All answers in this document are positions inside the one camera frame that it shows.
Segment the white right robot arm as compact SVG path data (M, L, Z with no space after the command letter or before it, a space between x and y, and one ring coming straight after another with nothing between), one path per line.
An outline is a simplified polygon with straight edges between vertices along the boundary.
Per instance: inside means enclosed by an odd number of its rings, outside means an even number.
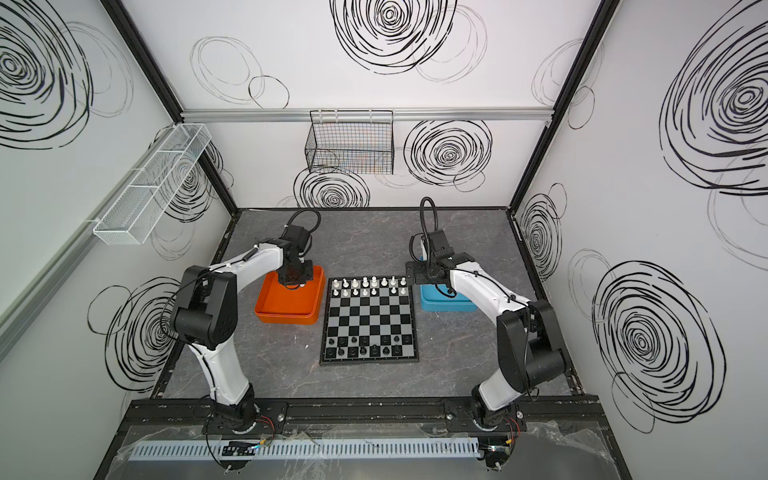
M571 370L556 313L548 301L517 295L472 256L455 252L443 230L417 233L409 240L414 242L422 253L411 255L406 279L443 285L449 295L465 296L496 328L498 369L472 390L474 421L491 430L519 397Z

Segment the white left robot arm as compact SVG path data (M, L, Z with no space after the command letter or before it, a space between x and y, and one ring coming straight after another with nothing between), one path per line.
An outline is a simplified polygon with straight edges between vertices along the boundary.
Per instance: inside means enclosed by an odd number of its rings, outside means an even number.
M258 409L254 388L240 366L233 335L238 323L238 293L269 273L284 286L313 279L313 263L305 258L312 232L287 225L282 235L210 266L193 265L176 292L170 329L198 359L209 386L216 415L234 430L245 431Z

